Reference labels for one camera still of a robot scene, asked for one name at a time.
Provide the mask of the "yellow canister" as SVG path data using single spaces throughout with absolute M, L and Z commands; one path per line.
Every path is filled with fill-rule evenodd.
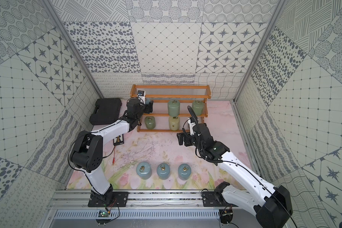
M 178 116 L 169 117 L 169 128 L 171 131 L 178 131 L 180 127 L 180 119 Z

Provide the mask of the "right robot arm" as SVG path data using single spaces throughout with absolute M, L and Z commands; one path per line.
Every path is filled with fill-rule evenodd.
M 263 228 L 282 228 L 292 219 L 290 192 L 284 186 L 276 187 L 258 176 L 222 142 L 216 141 L 206 124 L 190 123 L 190 132 L 177 134 L 179 145 L 195 146 L 196 155 L 212 163 L 239 182 L 246 191 L 229 183 L 219 184 L 214 195 L 218 203 L 233 204 L 254 215 Z

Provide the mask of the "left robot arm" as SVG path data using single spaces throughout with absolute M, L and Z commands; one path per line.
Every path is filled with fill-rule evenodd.
M 124 114 L 114 123 L 95 131 L 82 131 L 73 143 L 73 148 L 67 157 L 68 164 L 75 171 L 83 172 L 91 184 L 91 197 L 104 205 L 111 204 L 113 186 L 105 177 L 101 168 L 103 147 L 116 137 L 133 131 L 140 125 L 144 114 L 153 112 L 153 100 L 144 96 L 130 98 Z

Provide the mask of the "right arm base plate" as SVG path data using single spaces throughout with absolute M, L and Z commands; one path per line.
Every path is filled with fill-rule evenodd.
M 204 207 L 236 207 L 234 204 L 227 203 L 221 193 L 214 191 L 200 192 Z

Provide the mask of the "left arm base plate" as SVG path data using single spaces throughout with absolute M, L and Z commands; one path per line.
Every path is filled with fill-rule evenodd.
M 110 207 L 112 204 L 118 207 L 126 207 L 129 192 L 108 192 L 105 195 L 99 195 L 91 191 L 88 207 Z

